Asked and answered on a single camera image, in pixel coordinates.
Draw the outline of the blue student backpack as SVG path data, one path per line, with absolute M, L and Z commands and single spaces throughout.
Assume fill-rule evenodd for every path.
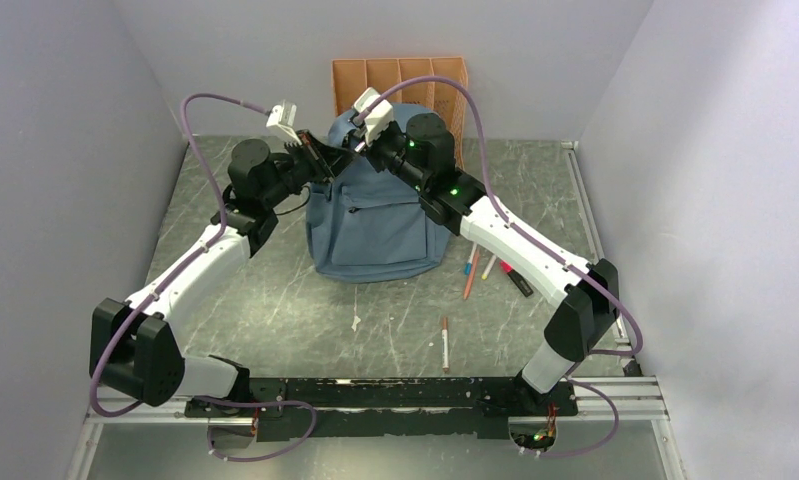
M 416 191 L 358 157 L 328 184 L 312 183 L 305 233 L 315 271 L 352 284 L 408 279 L 441 265 L 451 238 Z

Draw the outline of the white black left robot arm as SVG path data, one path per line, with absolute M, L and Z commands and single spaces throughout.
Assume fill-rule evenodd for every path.
M 98 389 L 105 386 L 132 398 L 131 409 L 183 396 L 211 398 L 229 416 L 246 411 L 253 399 L 248 368 L 221 357 L 185 354 L 177 326 L 268 242 L 280 203 L 313 183 L 334 179 L 348 163 L 346 151 L 325 145 L 307 130 L 295 133 L 281 152 L 257 139 L 237 144 L 228 186 L 210 182 L 218 210 L 196 242 L 141 290 L 122 301 L 106 298 L 95 307 L 91 407 L 112 416 L 98 400 Z

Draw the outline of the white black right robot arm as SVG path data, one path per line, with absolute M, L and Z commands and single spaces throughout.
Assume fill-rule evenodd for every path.
M 544 338 L 514 389 L 523 412 L 540 413 L 551 403 L 555 385 L 616 322 L 616 267 L 566 251 L 507 210 L 457 167 L 454 138 L 438 115 L 415 115 L 404 127 L 391 116 L 369 116 L 361 125 L 365 137 L 357 150 L 376 170 L 387 170 L 414 189 L 429 219 L 505 261 L 554 306 Z

